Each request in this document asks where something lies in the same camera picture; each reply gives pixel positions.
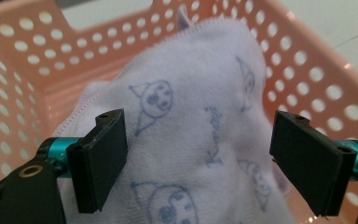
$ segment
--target perforated basket wall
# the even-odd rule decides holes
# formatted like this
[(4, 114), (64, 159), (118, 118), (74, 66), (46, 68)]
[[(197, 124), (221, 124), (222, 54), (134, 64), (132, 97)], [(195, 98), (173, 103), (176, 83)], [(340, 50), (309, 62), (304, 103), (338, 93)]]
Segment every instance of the perforated basket wall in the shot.
[[(192, 21), (227, 16), (250, 27), (268, 64), (271, 119), (286, 110), (331, 138), (358, 138), (358, 74), (276, 1), (155, 0), (148, 10), (78, 31), (53, 0), (16, 0), (0, 5), (0, 179), (33, 157), (87, 83), (113, 78), (174, 34), (181, 4)], [(358, 185), (348, 191), (341, 218), (352, 223)]]

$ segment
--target cloth fold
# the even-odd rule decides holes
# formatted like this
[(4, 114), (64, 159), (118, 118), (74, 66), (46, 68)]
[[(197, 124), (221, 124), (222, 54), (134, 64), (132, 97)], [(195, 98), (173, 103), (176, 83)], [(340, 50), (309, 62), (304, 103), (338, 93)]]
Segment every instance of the cloth fold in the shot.
[(135, 57), (111, 82), (91, 84), (58, 136), (84, 136), (94, 118), (124, 108), (128, 161), (101, 213), (68, 223), (294, 223), (269, 155), (262, 106), (266, 65), (248, 28), (231, 19), (190, 24)]

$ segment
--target blue printed drawing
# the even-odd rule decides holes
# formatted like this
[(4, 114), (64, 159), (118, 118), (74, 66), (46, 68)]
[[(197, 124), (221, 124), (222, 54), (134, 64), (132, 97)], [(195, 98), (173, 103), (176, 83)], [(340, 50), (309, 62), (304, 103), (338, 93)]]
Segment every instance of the blue printed drawing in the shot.
[(243, 75), (243, 104), (241, 112), (244, 112), (252, 107), (252, 92), (255, 88), (255, 75), (243, 59), (239, 56), (236, 56), (235, 59), (240, 64)]
[(210, 164), (219, 163), (223, 164), (222, 160), (218, 157), (220, 151), (219, 147), (219, 134), (220, 134), (220, 120), (223, 115), (216, 109), (216, 107), (206, 107), (206, 112), (211, 114), (211, 119), (209, 122), (212, 125), (212, 137), (213, 137), (213, 150), (208, 150), (208, 158), (206, 160), (206, 165), (209, 167)]
[(152, 126), (157, 119), (163, 118), (172, 108), (172, 89), (169, 82), (159, 80), (138, 86), (130, 90), (140, 99), (141, 113), (138, 117), (135, 136)]
[(132, 183), (137, 203), (146, 210), (149, 224), (198, 224), (193, 198), (178, 185)]
[(267, 211), (267, 204), (269, 202), (269, 195), (271, 194), (271, 189), (269, 184), (264, 179), (260, 171), (260, 166), (257, 163), (242, 160), (238, 161), (240, 168), (252, 178), (252, 183), (255, 190), (255, 197), (260, 203), (260, 208), (263, 212)]

